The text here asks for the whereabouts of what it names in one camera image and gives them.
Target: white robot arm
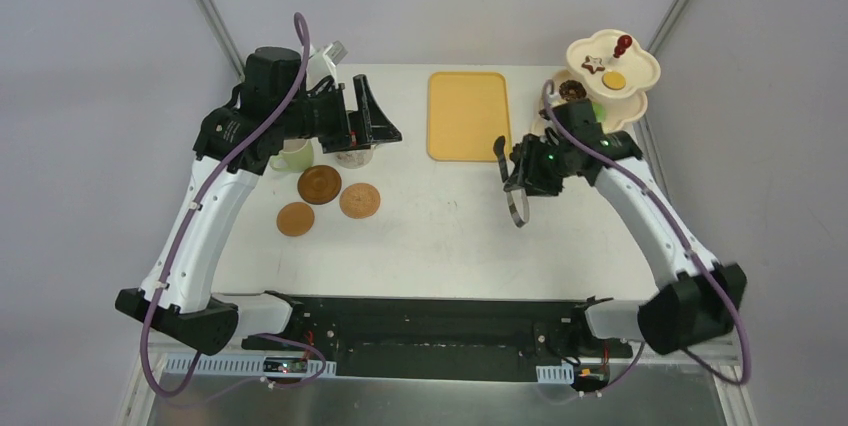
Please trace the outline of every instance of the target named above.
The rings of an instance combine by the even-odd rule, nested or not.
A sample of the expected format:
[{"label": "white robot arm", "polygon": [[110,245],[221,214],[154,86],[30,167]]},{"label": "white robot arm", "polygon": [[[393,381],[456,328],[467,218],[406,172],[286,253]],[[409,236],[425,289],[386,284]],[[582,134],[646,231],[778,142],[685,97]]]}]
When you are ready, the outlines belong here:
[{"label": "white robot arm", "polygon": [[[212,279],[239,210],[285,139],[316,137],[325,153],[402,140],[400,131],[374,100],[365,76],[353,78],[357,110],[346,111],[344,85],[336,82],[333,64],[344,53],[338,43],[314,51],[305,81],[312,87],[297,88],[278,120],[228,164],[206,190],[202,204],[196,204],[201,184],[220,167],[223,158],[270,117],[300,68],[300,55],[288,49],[259,48],[248,56],[244,83],[234,89],[228,104],[212,111],[201,124],[194,145],[197,159],[181,214],[162,253],[140,288],[118,294],[116,309],[144,322],[151,303],[156,303],[150,326],[206,355],[218,353],[233,337],[276,334],[286,328],[292,306],[283,295],[271,291],[213,295]],[[166,258],[190,210],[193,218],[162,284]],[[157,290],[161,291],[158,302],[154,297]]]},{"label": "white robot arm", "polygon": [[569,138],[553,128],[547,129],[544,137],[525,135],[510,154],[515,163],[511,175],[504,155],[505,139],[499,138],[494,145],[516,225],[523,226],[526,219],[516,214],[513,192],[556,196],[564,178],[582,176],[621,216],[659,289],[647,302],[590,298],[572,317],[572,323],[582,329],[574,342],[621,338],[647,342],[657,353],[668,354],[729,333],[734,326],[732,313],[713,283],[738,308],[747,284],[745,274],[736,264],[719,263],[696,240],[656,187],[630,135],[605,134],[589,100],[557,106],[546,114],[556,116],[558,128]]}]

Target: cup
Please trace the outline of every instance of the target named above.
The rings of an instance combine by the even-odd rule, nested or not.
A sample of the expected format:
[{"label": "cup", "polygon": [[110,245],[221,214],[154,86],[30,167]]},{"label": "cup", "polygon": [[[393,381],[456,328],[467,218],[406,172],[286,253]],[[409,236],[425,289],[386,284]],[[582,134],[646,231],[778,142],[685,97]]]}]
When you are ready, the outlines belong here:
[{"label": "cup", "polygon": [[268,166],[274,171],[299,173],[312,167],[314,157],[312,141],[287,139],[280,153],[268,160]]},{"label": "cup", "polygon": [[368,149],[357,149],[355,151],[342,151],[336,153],[336,162],[339,166],[347,169],[361,168],[371,162],[374,156],[374,146]]}]

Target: white mug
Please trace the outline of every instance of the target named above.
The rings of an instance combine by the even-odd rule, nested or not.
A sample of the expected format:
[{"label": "white mug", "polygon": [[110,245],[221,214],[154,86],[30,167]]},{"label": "white mug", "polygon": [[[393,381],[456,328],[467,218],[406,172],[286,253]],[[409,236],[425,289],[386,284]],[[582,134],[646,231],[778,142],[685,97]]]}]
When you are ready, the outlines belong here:
[{"label": "white mug", "polygon": [[287,139],[283,142],[280,154],[271,156],[268,166],[274,171],[299,173],[312,167],[315,159],[312,141],[308,139]]}]

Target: wooden coaster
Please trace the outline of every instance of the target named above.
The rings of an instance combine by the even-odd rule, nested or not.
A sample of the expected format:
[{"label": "wooden coaster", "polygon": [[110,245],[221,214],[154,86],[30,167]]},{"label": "wooden coaster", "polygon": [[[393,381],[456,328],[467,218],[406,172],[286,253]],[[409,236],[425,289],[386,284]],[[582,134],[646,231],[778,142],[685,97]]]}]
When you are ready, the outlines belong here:
[{"label": "wooden coaster", "polygon": [[309,204],[327,204],[342,190],[342,177],[330,166],[313,166],[297,180],[297,192]]},{"label": "wooden coaster", "polygon": [[366,183],[356,183],[347,187],[339,199],[342,212],[353,219],[362,219],[376,213],[380,208],[380,192]]},{"label": "wooden coaster", "polygon": [[315,212],[306,203],[287,204],[277,213],[277,229],[286,236],[301,236],[315,224]]},{"label": "wooden coaster", "polygon": [[615,91],[624,89],[624,87],[627,86],[627,80],[624,79],[624,75],[617,71],[604,73],[601,77],[601,81],[604,82],[604,86]]}]

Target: orange tray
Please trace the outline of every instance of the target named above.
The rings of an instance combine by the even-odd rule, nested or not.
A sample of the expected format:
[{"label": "orange tray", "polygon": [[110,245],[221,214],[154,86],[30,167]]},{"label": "orange tray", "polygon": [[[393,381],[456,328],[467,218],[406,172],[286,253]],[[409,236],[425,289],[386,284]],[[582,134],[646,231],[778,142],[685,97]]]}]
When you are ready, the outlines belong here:
[{"label": "orange tray", "polygon": [[441,72],[430,76],[427,153],[437,161],[497,161],[492,145],[512,147],[506,79],[499,73]]}]

